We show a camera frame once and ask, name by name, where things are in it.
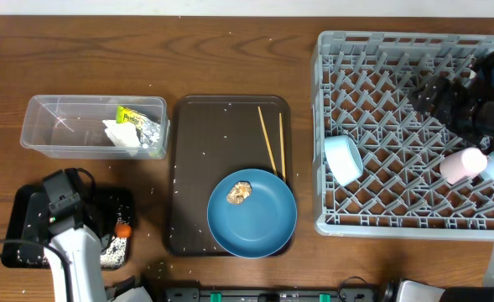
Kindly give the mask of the pink plastic cup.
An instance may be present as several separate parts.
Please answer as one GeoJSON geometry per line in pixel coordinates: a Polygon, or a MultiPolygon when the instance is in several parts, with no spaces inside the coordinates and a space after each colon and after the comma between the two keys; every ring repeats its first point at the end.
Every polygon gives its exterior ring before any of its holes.
{"type": "Polygon", "coordinates": [[[447,156],[439,165],[439,172],[450,184],[464,178],[474,178],[487,167],[487,156],[478,148],[465,148],[447,156]]]}

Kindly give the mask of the light blue rice bowl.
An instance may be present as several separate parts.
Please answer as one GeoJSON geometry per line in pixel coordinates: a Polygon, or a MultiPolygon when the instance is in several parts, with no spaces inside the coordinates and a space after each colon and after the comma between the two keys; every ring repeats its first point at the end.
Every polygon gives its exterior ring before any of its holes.
{"type": "Polygon", "coordinates": [[[346,135],[327,137],[324,148],[327,163],[339,185],[349,185],[362,176],[361,155],[350,137],[346,135]]]}

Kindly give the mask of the wooden chopstick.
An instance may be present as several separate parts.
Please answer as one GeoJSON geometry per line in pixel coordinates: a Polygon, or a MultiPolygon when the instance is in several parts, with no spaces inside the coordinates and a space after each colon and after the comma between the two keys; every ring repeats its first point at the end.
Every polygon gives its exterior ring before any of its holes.
{"type": "Polygon", "coordinates": [[[265,141],[266,148],[268,151],[268,156],[269,156],[269,160],[270,160],[270,163],[272,166],[272,170],[273,170],[273,173],[278,176],[278,171],[276,169],[276,164],[275,164],[274,157],[273,157],[273,151],[271,148],[270,140],[268,138],[268,132],[267,132],[266,124],[265,124],[264,118],[263,118],[263,112],[262,112],[262,109],[260,106],[257,107],[257,110],[258,110],[258,116],[259,116],[260,124],[261,124],[262,130],[263,130],[264,141],[265,141]]]}
{"type": "Polygon", "coordinates": [[[281,158],[281,169],[282,169],[282,180],[286,183],[286,161],[285,161],[285,146],[284,146],[284,135],[283,135],[283,116],[280,112],[278,114],[279,121],[279,142],[280,142],[280,158],[281,158]]]}

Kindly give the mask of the gold foil wrapper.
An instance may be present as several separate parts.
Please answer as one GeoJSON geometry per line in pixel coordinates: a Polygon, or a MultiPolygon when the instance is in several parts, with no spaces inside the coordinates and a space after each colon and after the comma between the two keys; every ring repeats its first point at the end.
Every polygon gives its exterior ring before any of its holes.
{"type": "Polygon", "coordinates": [[[240,205],[252,194],[252,186],[247,181],[239,181],[233,185],[226,196],[226,200],[233,205],[240,205]]]}

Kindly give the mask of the blue plate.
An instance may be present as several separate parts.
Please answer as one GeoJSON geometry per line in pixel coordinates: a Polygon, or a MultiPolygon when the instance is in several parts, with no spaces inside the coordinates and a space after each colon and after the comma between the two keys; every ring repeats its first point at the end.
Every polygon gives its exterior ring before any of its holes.
{"type": "Polygon", "coordinates": [[[241,258],[265,258],[280,251],[294,234],[297,206],[291,189],[262,169],[238,170],[212,191],[207,222],[215,241],[241,258]],[[226,200],[232,187],[246,181],[252,193],[241,204],[226,200]]]}

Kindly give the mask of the yellow snack wrapper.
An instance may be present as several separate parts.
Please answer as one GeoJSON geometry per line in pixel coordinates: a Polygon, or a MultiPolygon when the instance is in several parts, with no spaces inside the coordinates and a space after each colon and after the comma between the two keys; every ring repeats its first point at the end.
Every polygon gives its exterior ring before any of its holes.
{"type": "Polygon", "coordinates": [[[135,126],[138,141],[142,146],[154,146],[161,139],[160,124],[154,122],[145,114],[136,110],[118,106],[116,114],[117,123],[131,123],[135,126]]]}

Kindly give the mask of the orange carrot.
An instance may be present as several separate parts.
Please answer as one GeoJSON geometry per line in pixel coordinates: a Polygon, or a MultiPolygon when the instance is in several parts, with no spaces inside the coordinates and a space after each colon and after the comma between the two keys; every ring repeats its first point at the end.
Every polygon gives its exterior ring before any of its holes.
{"type": "Polygon", "coordinates": [[[133,229],[124,223],[117,223],[114,227],[115,236],[118,238],[130,238],[133,233],[133,229]]]}

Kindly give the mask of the light blue plastic cup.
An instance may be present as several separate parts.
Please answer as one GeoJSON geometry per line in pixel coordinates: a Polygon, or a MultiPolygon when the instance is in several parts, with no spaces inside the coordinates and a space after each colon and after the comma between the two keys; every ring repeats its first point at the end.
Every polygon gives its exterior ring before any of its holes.
{"type": "Polygon", "coordinates": [[[491,152],[490,154],[487,155],[487,166],[480,173],[480,177],[484,181],[491,180],[494,184],[494,152],[491,152]]]}

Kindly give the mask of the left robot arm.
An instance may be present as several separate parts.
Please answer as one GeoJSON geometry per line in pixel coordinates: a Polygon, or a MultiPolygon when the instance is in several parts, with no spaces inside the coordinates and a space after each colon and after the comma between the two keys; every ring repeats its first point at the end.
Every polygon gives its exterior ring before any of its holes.
{"type": "Polygon", "coordinates": [[[49,263],[57,301],[106,301],[101,254],[114,237],[114,221],[96,201],[96,182],[83,168],[62,169],[43,179],[49,200],[39,230],[44,239],[0,239],[0,244],[40,247],[49,263]]]}

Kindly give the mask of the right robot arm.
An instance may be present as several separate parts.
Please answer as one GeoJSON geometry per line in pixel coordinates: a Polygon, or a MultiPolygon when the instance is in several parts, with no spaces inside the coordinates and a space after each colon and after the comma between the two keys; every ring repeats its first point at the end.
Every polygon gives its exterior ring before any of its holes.
{"type": "MultiPolygon", "coordinates": [[[[464,140],[478,144],[491,140],[494,152],[494,50],[471,64],[476,73],[470,86],[434,75],[408,95],[416,112],[433,117],[464,140]]],[[[441,301],[494,301],[494,244],[481,287],[452,287],[441,301]]]]}

